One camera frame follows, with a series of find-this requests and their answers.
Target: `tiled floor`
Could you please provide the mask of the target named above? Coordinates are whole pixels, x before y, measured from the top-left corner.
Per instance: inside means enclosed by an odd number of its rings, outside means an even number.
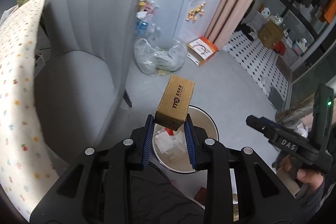
[[[268,95],[261,83],[262,77],[267,77],[277,89],[283,100],[286,100],[288,82],[276,66],[278,54],[263,46],[257,33],[250,33],[254,42],[248,40],[242,31],[232,34],[229,53],[243,66],[263,92]]]
[[[195,81],[191,104],[213,118],[220,142],[238,150],[250,146],[268,165],[272,164],[277,151],[262,134],[247,127],[245,119],[251,114],[273,119],[275,110],[253,78],[229,53],[217,53],[200,68],[187,58],[175,74]],[[150,77],[142,74],[132,61],[126,88],[133,107],[122,102],[102,142],[102,149],[112,147],[128,138],[133,129],[144,126],[147,115],[155,114],[168,80],[169,75]],[[159,165],[153,157],[151,160]],[[206,171],[181,175],[162,169],[187,197],[193,198],[201,186],[206,187]]]

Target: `chair seat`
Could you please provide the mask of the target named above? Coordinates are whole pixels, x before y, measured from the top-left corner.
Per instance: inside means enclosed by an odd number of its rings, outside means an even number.
[[[51,58],[35,79],[46,144],[66,162],[95,146],[110,124],[115,98],[102,59],[82,51]]]

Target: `silver screw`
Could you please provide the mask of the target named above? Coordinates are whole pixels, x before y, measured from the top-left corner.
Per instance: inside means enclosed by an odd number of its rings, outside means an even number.
[[[243,149],[245,154],[251,155],[253,153],[253,149],[251,147],[244,147]]]
[[[95,152],[95,150],[91,147],[85,149],[85,154],[87,154],[87,155],[92,155],[94,152]]]
[[[214,145],[215,144],[215,141],[213,139],[206,139],[204,141],[207,145]]]
[[[123,141],[123,144],[127,145],[127,146],[128,145],[132,145],[133,144],[133,140],[132,139],[126,139],[126,140]]]

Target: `gray chair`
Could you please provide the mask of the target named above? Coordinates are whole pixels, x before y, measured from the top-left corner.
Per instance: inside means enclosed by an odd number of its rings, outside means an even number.
[[[46,144],[69,162],[97,147],[119,108],[139,0],[46,0],[51,58],[35,79]]]

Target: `chair leg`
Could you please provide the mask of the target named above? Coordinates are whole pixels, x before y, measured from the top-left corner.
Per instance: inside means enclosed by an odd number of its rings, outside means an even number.
[[[128,104],[129,107],[132,107],[131,99],[129,98],[126,90],[125,90],[125,93],[124,93],[124,100],[126,101],[126,103]]]

